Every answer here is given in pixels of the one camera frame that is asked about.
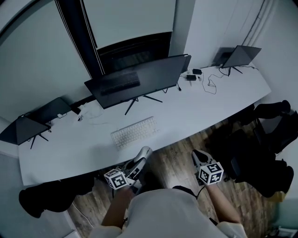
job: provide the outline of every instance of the white cube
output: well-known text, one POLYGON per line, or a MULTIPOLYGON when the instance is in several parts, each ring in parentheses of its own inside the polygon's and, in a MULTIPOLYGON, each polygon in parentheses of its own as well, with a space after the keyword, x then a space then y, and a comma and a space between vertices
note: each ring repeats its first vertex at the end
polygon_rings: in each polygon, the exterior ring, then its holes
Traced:
POLYGON ((125 174, 116 169, 106 173, 104 177, 108 185, 114 189, 119 189, 129 184, 125 178, 125 174))
POLYGON ((222 180, 224 170, 219 162, 200 167, 199 179, 205 184, 216 184, 222 180))

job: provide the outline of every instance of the wooden floor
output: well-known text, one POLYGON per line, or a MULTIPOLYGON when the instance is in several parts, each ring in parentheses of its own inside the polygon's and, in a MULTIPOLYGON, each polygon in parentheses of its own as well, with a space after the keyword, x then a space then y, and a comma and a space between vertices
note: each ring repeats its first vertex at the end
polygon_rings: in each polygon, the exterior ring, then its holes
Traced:
MULTIPOLYGON (((199 187, 194 175, 196 170, 192 163, 191 152, 194 149, 209 152, 207 145, 211 134, 224 124, 226 121, 155 151, 147 167, 157 176, 165 188, 182 185, 197 194, 201 187, 199 187)), ((242 129, 249 135, 252 133, 252 126, 254 125, 242 127, 242 129)), ((239 125, 234 124, 233 130, 237 129, 239 129, 239 125)), ((273 218, 275 204, 268 202, 247 183, 236 184, 230 180, 228 182, 222 181, 218 186, 241 215, 248 238, 263 238, 273 218)), ((110 205, 111 192, 112 190, 107 184, 96 180, 93 191, 84 196, 77 196, 73 203, 93 226, 97 226, 101 223, 110 205)), ((200 210, 207 217, 217 221, 206 189, 200 193, 198 202, 200 210)), ((71 205, 68 212, 81 237, 87 238, 92 227, 74 205, 71 205)))

